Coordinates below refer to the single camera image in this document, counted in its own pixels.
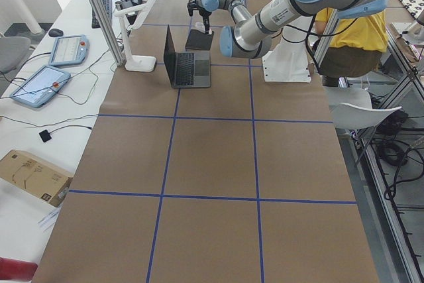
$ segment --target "brown box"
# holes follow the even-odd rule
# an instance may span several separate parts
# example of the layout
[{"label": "brown box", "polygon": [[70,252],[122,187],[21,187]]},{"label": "brown box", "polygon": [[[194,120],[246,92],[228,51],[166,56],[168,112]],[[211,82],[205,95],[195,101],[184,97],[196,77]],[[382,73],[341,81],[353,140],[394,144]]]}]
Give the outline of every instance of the brown box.
[{"label": "brown box", "polygon": [[57,207],[65,198],[73,176],[29,152],[11,150],[0,160],[0,177]]}]

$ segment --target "red cylinder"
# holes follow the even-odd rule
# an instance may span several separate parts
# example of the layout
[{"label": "red cylinder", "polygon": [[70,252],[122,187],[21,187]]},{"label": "red cylinder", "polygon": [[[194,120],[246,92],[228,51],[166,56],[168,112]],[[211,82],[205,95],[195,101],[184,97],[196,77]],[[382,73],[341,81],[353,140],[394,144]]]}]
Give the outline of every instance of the red cylinder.
[{"label": "red cylinder", "polygon": [[37,267],[33,262],[0,258],[0,280],[31,281]]}]

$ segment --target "blue and white device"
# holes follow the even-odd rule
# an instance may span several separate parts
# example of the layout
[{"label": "blue and white device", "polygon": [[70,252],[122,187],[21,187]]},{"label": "blue and white device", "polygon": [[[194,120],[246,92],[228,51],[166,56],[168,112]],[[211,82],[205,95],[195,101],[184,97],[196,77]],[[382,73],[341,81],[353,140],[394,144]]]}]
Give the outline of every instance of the blue and white device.
[{"label": "blue and white device", "polygon": [[70,73],[53,66],[42,66],[16,89],[10,98],[31,107],[46,104],[69,80]]},{"label": "blue and white device", "polygon": [[76,66],[87,56],[88,39],[84,34],[77,36],[60,36],[55,39],[50,55],[51,66]]}]

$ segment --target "open laptop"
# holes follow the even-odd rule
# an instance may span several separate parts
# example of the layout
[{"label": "open laptop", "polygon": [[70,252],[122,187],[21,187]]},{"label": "open laptop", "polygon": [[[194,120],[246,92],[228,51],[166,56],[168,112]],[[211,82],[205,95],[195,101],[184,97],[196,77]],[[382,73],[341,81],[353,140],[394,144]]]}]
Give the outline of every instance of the open laptop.
[{"label": "open laptop", "polygon": [[166,31],[164,62],[172,87],[211,86],[209,51],[175,52],[169,25]]}]

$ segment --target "black keyboard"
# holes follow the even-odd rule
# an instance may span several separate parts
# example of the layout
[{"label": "black keyboard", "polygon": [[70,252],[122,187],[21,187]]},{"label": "black keyboard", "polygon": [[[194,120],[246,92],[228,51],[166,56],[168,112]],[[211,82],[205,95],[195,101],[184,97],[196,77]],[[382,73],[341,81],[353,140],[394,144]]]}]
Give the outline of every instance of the black keyboard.
[{"label": "black keyboard", "polygon": [[194,53],[178,54],[176,73],[176,85],[194,84]]},{"label": "black keyboard", "polygon": [[[105,10],[106,10],[106,15],[109,18],[109,22],[112,24],[112,0],[101,0]],[[100,24],[99,21],[97,20],[97,17],[95,16],[94,10],[92,10],[91,12],[91,27],[93,29],[95,28],[100,28]]]}]

